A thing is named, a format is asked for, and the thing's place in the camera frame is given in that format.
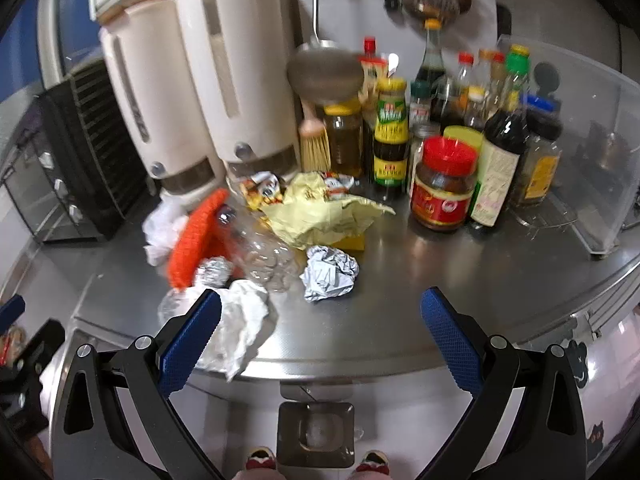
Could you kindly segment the silver foil ball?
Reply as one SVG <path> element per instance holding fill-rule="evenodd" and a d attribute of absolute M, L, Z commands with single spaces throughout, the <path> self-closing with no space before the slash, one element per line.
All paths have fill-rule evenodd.
<path fill-rule="evenodd" d="M 360 271 L 354 257 L 329 246 L 312 246 L 306 256 L 307 263 L 299 278 L 307 302 L 314 304 L 345 296 L 354 289 Z"/>

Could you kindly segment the yellow panda snack wrapper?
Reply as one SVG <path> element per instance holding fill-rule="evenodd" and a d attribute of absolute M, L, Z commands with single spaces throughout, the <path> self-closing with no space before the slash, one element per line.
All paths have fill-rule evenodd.
<path fill-rule="evenodd" d="M 240 183 L 242 196 L 250 210 L 262 210 L 263 206 L 283 202 L 280 178 L 270 171 L 261 171 Z"/>

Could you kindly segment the yellow paper wrapper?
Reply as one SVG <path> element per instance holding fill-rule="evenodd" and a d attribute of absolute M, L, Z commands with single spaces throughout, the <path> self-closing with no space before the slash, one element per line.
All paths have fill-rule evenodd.
<path fill-rule="evenodd" d="M 335 246 L 348 238 L 362 237 L 384 214 L 395 211 L 352 194 L 339 200 L 326 198 L 321 172 L 296 174 L 283 194 L 283 202 L 260 211 L 273 234 L 292 248 Z"/>

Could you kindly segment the red white snack wrapper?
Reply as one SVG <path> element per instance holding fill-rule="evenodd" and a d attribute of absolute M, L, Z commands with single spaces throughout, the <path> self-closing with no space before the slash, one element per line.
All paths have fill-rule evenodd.
<path fill-rule="evenodd" d="M 335 172 L 322 172 L 320 174 L 326 186 L 326 198 L 328 200 L 339 200 L 349 194 L 355 184 L 355 178 L 346 174 L 336 174 Z"/>

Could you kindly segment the square grey trash bin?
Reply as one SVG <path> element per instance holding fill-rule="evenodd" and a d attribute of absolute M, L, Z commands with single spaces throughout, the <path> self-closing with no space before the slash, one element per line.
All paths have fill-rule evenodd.
<path fill-rule="evenodd" d="M 355 463 L 355 408 L 348 402 L 283 402 L 277 459 L 300 468 L 345 469 Z"/>

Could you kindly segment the black cat sticker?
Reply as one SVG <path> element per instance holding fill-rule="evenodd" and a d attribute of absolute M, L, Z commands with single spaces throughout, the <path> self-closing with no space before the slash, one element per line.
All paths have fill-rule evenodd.
<path fill-rule="evenodd" d="M 592 426 L 589 437 L 586 440 L 587 447 L 587 463 L 595 460 L 604 448 L 604 425 L 598 422 Z"/>
<path fill-rule="evenodd" d="M 570 361 L 574 381 L 579 389 L 585 388 L 589 382 L 588 349 L 584 342 L 571 339 L 565 349 L 567 359 Z"/>

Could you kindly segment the left red white slipper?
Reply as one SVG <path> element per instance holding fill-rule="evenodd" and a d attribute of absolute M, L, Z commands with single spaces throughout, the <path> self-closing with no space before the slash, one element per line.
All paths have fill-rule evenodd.
<path fill-rule="evenodd" d="M 277 470 L 277 460 L 270 448 L 254 448 L 248 454 L 244 468 L 246 470 Z"/>

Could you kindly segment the red white slipper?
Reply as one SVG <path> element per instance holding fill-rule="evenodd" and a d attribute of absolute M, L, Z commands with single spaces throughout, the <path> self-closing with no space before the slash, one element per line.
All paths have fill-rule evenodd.
<path fill-rule="evenodd" d="M 277 470 L 277 460 L 270 448 L 254 448 L 248 454 L 244 468 L 246 470 Z"/>
<path fill-rule="evenodd" d="M 379 450 L 371 450 L 363 455 L 360 464 L 356 467 L 357 472 L 375 472 L 376 474 L 390 475 L 390 461 L 387 456 Z"/>

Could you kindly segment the right red white slipper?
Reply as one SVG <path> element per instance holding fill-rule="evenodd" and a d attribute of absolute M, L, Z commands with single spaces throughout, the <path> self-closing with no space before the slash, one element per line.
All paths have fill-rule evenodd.
<path fill-rule="evenodd" d="M 379 450 L 371 450 L 363 455 L 360 464 L 356 467 L 357 472 L 375 472 L 376 474 L 390 475 L 390 461 L 387 456 Z"/>

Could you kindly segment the crushed clear plastic bottle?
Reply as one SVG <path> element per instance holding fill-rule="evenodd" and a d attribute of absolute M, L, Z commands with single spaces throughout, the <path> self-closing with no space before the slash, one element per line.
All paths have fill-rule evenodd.
<path fill-rule="evenodd" d="M 298 274 L 296 253 L 249 212 L 222 205 L 216 212 L 222 242 L 244 278 L 267 289 L 286 292 Z"/>

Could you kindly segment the left white grain dispenser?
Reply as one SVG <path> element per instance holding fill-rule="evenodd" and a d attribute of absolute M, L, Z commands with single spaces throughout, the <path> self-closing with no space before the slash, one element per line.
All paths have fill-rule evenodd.
<path fill-rule="evenodd" d="M 149 177 L 186 208 L 224 184 L 174 0 L 146 0 L 101 27 L 116 101 Z"/>

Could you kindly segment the yellow-label sauce bottle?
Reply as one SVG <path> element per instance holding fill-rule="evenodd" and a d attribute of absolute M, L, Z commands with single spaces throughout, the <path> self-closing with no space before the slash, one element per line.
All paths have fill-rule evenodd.
<path fill-rule="evenodd" d="M 384 200 L 397 200 L 405 193 L 409 126 L 405 79 L 390 77 L 378 81 L 378 104 L 373 133 L 373 183 Z"/>

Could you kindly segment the small green-lid spice shaker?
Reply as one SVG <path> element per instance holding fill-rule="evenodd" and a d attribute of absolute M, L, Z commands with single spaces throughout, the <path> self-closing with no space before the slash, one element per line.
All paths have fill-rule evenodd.
<path fill-rule="evenodd" d="M 411 129 L 428 124 L 431 98 L 431 86 L 427 81 L 414 80 L 410 84 L 409 127 Z"/>

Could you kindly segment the yellow-lid oil jar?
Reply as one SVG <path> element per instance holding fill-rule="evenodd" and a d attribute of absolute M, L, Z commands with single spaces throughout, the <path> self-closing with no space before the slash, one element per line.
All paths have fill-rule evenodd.
<path fill-rule="evenodd" d="M 331 169 L 338 174 L 359 178 L 362 174 L 362 115 L 359 99 L 327 105 L 323 110 Z"/>

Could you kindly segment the green-cap bottle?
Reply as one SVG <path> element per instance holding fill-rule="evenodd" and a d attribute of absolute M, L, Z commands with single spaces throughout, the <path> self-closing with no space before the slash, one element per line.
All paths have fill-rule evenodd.
<path fill-rule="evenodd" d="M 529 67 L 529 50 L 512 44 L 506 56 L 506 82 L 503 87 L 503 104 L 507 110 L 515 110 L 528 92 Z"/>

